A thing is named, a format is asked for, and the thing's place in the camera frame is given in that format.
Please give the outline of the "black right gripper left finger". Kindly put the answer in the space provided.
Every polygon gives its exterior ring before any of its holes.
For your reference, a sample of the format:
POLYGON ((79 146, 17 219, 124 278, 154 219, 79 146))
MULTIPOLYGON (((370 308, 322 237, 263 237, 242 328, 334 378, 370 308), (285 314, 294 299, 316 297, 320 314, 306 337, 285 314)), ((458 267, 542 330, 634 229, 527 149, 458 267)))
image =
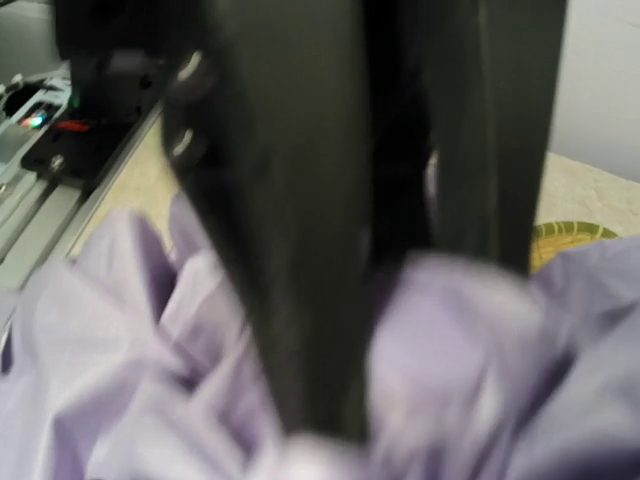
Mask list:
POLYGON ((163 143, 282 425, 367 432, 369 112, 358 1, 166 1, 163 143))

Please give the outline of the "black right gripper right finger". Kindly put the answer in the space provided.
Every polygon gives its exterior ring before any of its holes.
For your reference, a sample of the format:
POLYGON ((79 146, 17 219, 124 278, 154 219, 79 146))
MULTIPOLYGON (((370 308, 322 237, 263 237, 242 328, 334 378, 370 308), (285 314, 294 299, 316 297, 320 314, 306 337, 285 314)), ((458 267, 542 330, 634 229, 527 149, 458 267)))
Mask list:
POLYGON ((528 275, 567 4, 426 5, 436 243, 528 275))

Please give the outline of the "lilac umbrella with black lining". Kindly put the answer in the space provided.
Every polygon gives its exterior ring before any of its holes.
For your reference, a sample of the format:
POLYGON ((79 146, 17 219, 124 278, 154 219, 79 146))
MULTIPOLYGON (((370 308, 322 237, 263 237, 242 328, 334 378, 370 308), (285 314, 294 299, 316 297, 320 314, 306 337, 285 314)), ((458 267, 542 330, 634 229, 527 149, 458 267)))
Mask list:
POLYGON ((635 479, 639 241, 528 281, 405 264, 368 358, 372 438, 283 436, 251 332, 193 210, 169 256, 133 212, 1 299, 5 479, 635 479))

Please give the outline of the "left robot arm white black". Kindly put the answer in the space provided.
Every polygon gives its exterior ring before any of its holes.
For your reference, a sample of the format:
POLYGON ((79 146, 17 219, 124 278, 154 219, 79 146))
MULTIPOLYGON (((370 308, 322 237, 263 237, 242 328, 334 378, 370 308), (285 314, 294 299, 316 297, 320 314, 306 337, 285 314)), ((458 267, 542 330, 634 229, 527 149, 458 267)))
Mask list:
POLYGON ((70 117, 129 125, 195 67, 206 1, 54 1, 56 47, 71 76, 70 117))

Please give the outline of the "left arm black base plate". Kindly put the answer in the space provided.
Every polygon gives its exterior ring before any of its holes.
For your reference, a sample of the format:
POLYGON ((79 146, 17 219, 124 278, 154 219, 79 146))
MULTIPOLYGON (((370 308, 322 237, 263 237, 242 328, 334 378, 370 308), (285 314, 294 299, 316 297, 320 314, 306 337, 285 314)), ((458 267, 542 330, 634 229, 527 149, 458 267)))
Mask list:
POLYGON ((128 123, 92 125, 83 131, 51 126, 23 155, 20 166, 55 184, 91 192, 141 132, 156 105, 155 99, 136 105, 128 123))

